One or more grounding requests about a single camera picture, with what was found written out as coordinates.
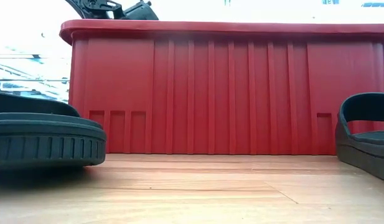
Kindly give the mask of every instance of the wooden floor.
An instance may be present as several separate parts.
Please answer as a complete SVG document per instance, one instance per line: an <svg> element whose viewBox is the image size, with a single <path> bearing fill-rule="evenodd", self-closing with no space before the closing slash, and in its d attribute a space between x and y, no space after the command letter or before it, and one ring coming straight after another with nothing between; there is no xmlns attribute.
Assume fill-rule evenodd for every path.
<svg viewBox="0 0 384 224"><path fill-rule="evenodd" d="M384 223L384 182L328 156L108 155L0 173L0 223Z"/></svg>

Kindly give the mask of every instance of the red storage bin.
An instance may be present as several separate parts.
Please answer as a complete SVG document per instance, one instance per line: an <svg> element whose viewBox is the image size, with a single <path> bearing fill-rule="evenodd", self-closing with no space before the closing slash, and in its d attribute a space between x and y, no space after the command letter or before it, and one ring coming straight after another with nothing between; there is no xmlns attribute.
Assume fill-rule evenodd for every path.
<svg viewBox="0 0 384 224"><path fill-rule="evenodd" d="M341 102L384 91L384 25L75 20L60 36L70 104L112 153L333 155Z"/></svg>

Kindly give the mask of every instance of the black metal part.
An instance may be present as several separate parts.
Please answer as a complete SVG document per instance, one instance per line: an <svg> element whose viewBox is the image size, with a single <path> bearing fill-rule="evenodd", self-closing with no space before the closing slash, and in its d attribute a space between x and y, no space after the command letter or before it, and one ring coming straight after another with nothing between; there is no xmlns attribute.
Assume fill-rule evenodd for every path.
<svg viewBox="0 0 384 224"><path fill-rule="evenodd" d="M159 20L150 8L151 2L140 0L123 11L122 6L112 0L65 0L83 19Z"/></svg>

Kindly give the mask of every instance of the red plastic crate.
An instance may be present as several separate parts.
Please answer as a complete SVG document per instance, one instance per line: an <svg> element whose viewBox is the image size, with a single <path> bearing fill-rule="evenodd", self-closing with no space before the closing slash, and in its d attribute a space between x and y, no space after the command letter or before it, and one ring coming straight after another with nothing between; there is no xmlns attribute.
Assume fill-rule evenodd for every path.
<svg viewBox="0 0 384 224"><path fill-rule="evenodd" d="M111 153L333 155L341 102L384 91L384 25L75 20L60 35L70 104Z"/></svg>

